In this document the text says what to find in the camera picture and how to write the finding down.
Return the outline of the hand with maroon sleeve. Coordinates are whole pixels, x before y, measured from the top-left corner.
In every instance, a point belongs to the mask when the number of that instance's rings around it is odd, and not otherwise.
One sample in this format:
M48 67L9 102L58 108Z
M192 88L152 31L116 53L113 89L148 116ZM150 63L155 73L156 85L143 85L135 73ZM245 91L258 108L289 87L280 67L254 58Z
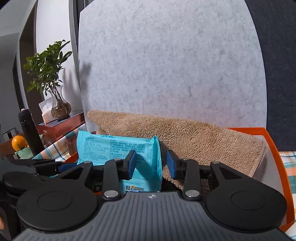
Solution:
M4 230L5 229L5 222L4 220L0 217L0 230Z

